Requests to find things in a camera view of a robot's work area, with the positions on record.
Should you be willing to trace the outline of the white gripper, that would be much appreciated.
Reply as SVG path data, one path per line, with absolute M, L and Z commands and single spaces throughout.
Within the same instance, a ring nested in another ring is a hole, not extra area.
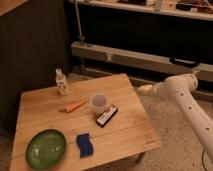
M 151 89 L 152 89 L 153 94 L 156 97 L 158 97 L 160 99 L 166 99 L 167 98 L 163 82 L 156 83 L 153 86 L 151 84 L 142 85 L 142 86 L 137 88 L 137 91 L 139 93 L 148 93 Z

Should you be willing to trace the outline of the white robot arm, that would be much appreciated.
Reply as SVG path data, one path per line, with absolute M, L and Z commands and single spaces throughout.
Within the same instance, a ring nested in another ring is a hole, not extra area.
M 181 74 L 167 77 L 163 82 L 142 85 L 137 91 L 176 104 L 213 161 L 213 120 L 191 94 L 197 86 L 198 79 L 195 75 Z

